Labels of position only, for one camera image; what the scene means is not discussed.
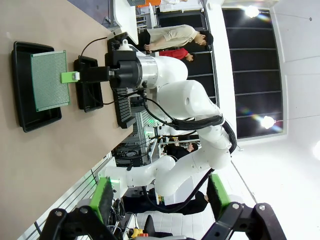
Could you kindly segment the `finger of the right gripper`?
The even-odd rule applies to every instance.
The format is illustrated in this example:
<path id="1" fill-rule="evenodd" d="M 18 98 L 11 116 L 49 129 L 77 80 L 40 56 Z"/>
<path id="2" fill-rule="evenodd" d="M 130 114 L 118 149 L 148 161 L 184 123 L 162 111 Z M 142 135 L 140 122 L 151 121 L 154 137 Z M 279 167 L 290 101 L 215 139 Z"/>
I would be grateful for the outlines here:
<path id="1" fill-rule="evenodd" d="M 62 72 L 61 83 L 100 83 L 108 82 L 110 68 L 107 66 L 87 67 L 80 71 Z"/>

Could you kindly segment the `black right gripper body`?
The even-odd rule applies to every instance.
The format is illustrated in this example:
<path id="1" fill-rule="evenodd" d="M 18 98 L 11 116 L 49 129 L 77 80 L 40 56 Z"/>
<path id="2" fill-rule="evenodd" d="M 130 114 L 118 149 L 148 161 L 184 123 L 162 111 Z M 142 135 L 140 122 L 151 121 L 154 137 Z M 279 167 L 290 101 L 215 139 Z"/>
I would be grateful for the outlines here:
<path id="1" fill-rule="evenodd" d="M 141 81 L 141 66 L 136 60 L 121 60 L 109 69 L 111 88 L 136 88 Z"/>

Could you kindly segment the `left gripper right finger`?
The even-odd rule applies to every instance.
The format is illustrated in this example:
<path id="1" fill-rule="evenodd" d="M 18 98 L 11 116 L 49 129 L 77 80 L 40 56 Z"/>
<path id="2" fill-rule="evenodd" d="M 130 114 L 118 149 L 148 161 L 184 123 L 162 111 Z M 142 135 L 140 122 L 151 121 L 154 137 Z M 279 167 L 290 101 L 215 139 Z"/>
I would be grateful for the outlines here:
<path id="1" fill-rule="evenodd" d="M 235 232 L 245 233 L 249 240 L 285 240 L 285 233 L 272 207 L 257 203 L 249 207 L 231 201 L 217 174 L 209 177 L 207 196 L 215 222 L 204 240 L 229 240 Z"/>

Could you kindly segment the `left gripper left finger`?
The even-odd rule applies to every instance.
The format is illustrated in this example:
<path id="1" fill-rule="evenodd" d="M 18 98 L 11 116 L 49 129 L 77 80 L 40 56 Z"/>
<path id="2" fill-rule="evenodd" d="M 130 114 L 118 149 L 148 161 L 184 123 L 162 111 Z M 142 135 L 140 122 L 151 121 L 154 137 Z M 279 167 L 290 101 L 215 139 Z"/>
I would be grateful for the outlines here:
<path id="1" fill-rule="evenodd" d="M 41 232 L 42 240 L 76 240 L 89 236 L 91 240 L 115 240 L 107 227 L 114 198 L 109 177 L 100 178 L 89 203 L 67 212 L 52 209 Z"/>

